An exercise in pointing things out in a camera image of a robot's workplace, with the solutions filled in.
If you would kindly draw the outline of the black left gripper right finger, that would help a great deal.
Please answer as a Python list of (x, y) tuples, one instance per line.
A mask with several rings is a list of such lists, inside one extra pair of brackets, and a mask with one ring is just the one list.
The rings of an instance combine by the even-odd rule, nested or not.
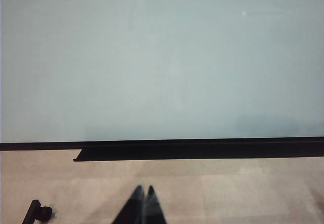
[(147, 224), (167, 224), (163, 210), (153, 186), (149, 186), (146, 196), (146, 223)]

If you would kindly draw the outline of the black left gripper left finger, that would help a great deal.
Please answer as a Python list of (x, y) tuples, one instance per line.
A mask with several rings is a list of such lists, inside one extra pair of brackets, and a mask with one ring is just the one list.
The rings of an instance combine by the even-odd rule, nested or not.
[(141, 223), (144, 190), (138, 185), (113, 220), (113, 224)]

